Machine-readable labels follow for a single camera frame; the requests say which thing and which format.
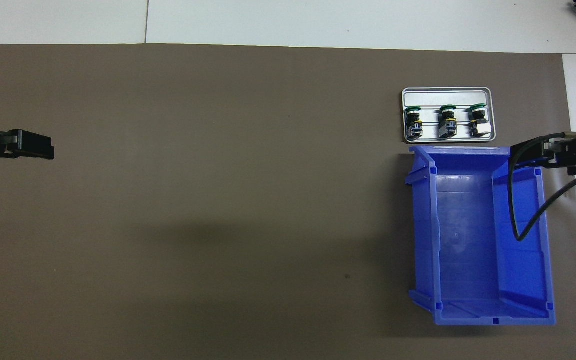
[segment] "brown table surface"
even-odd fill
[[[0,159],[0,359],[576,359],[574,192],[556,326],[408,297],[401,93],[462,86],[492,91],[487,146],[570,128],[557,54],[0,45],[0,130],[56,148]]]

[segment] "silver tray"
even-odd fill
[[[409,144],[420,143],[447,143],[447,142],[491,142],[497,136],[495,131],[495,117],[492,107],[492,95],[486,87],[463,88],[405,88],[401,93],[402,119],[404,140]],[[490,122],[491,132],[481,137],[471,136],[469,129],[471,105],[485,103],[486,118]],[[447,139],[439,138],[439,108],[443,105],[455,105],[454,111],[457,119],[457,134]],[[417,139],[407,138],[406,110],[407,107],[420,107],[419,118],[423,121],[423,133]]]

